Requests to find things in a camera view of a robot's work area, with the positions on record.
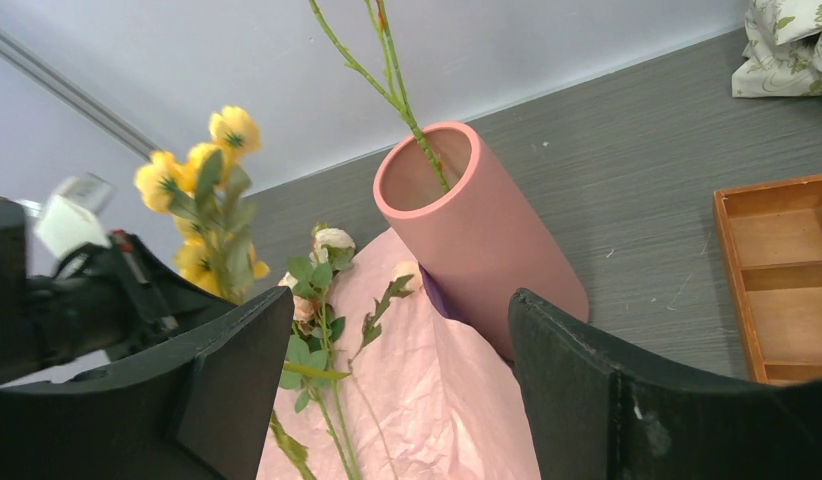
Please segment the peach rose spray stem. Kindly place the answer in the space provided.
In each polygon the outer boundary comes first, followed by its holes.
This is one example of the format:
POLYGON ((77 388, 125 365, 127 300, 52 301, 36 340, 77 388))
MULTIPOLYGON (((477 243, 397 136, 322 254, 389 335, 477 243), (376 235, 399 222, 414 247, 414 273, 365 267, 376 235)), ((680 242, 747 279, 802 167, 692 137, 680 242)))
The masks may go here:
MULTIPOLYGON (((356 245, 344 230, 325 223, 311 230, 311 251, 306 257, 288 259, 288 271, 281 286, 293 292, 293 327, 286 360, 324 373, 346 372, 337 364, 344 334, 345 318, 329 301, 335 277, 352 267, 356 245)), ((280 387, 296 394, 294 412, 302 414, 314 404, 319 409, 327 434, 337 450, 345 474, 360 479, 361 468, 353 452, 347 422, 340 401, 340 379, 312 377, 295 372, 282 373, 280 387)))

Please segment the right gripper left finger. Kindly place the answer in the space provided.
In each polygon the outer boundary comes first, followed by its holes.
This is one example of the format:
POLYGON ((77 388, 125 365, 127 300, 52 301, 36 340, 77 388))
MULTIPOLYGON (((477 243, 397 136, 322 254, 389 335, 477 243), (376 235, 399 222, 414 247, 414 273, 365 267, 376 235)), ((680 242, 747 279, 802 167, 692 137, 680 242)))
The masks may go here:
POLYGON ((274 287, 80 381, 0 389, 0 479, 253 479, 293 302, 274 287))

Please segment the pink cylindrical vase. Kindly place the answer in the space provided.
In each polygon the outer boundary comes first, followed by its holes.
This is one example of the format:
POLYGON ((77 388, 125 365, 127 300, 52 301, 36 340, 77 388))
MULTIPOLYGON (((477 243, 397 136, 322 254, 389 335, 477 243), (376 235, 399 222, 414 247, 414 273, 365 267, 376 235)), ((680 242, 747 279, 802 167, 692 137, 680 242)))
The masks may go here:
POLYGON ((422 133, 443 173, 409 135, 378 167, 373 197, 451 313, 508 359, 508 305, 521 288, 586 321, 582 282, 480 134, 461 122, 431 124, 422 133))

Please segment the orange compartment tray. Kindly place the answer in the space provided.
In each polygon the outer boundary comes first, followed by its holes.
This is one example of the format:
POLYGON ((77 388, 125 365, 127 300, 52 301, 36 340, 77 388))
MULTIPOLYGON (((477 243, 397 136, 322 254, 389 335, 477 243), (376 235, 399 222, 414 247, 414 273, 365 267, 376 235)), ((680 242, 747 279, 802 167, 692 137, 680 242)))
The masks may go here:
POLYGON ((822 378, 822 174, 718 190, 716 236, 749 377, 822 378))

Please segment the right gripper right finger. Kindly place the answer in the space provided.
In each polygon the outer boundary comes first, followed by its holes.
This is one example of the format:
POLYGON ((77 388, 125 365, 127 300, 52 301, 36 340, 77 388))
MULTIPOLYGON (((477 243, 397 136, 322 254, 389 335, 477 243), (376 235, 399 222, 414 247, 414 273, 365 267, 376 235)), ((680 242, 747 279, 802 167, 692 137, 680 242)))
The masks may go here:
POLYGON ((778 387, 647 351, 521 289, 514 372, 545 479, 822 479, 822 379, 778 387))

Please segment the crumpled printed paper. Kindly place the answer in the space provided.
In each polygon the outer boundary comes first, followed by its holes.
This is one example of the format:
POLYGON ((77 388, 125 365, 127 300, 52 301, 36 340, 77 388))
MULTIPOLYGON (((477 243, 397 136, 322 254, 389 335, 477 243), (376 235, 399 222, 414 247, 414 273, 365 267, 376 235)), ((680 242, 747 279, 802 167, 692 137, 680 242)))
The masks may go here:
POLYGON ((754 0, 735 98, 822 96, 822 0, 754 0))

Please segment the yellow flower stem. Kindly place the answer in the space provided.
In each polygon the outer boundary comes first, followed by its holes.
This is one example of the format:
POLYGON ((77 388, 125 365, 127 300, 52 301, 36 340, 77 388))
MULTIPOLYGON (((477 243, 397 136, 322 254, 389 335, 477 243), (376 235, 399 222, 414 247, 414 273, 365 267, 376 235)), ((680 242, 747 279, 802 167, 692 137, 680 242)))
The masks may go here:
POLYGON ((181 234, 173 258, 179 275, 241 304, 270 272, 257 257, 250 231, 256 203, 243 198, 251 179, 242 161, 260 149, 260 130, 239 106, 212 113, 208 130, 209 139, 194 145, 183 161, 169 151, 151 152, 133 185, 145 207, 170 215, 181 234))

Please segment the pink rose stem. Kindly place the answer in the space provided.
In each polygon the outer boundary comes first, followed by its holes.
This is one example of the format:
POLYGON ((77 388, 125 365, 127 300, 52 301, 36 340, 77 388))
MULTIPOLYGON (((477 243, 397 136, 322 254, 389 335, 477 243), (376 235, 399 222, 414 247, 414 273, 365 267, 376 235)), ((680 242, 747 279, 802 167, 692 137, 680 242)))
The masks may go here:
POLYGON ((360 74, 368 84, 397 111, 399 117, 408 126, 412 138, 421 148, 429 166, 437 178, 442 192, 444 194, 448 193, 451 190, 451 185, 446 179, 442 160, 435 153, 423 129, 419 126, 409 103, 385 2, 382 0, 364 2, 372 28, 382 50, 384 85, 377 81, 352 55, 350 50, 341 43, 333 29, 329 26, 318 3, 315 0, 309 0, 308 4, 324 34, 343 57, 344 65, 360 74))

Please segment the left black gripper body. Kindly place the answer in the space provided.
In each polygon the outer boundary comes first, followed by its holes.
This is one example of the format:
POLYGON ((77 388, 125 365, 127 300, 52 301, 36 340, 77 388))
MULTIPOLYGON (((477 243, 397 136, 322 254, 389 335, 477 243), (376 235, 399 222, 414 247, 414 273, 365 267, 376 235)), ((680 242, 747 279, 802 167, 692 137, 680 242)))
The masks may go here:
POLYGON ((130 356, 233 307, 123 230, 72 249, 50 276, 30 276, 24 208, 0 197, 0 385, 97 350, 130 356))

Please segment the purple flower bouquet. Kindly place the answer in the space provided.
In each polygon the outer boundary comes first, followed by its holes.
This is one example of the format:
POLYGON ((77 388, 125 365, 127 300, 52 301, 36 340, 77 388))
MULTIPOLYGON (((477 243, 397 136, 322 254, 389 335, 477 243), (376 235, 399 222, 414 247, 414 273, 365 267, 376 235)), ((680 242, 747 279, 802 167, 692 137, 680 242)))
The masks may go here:
MULTIPOLYGON (((329 296, 345 318, 337 364, 347 366, 394 267, 414 261, 392 231, 358 249, 329 296)), ((394 299, 382 334, 357 357, 354 376, 375 410, 398 479, 536 479, 539 477, 520 388, 511 369, 473 328, 441 315, 422 281, 394 299)), ((316 370, 340 379, 342 413, 360 479, 394 479, 387 454, 349 370, 316 370)), ((258 470, 261 479, 349 479, 316 405, 298 415, 296 394, 280 387, 258 470)))

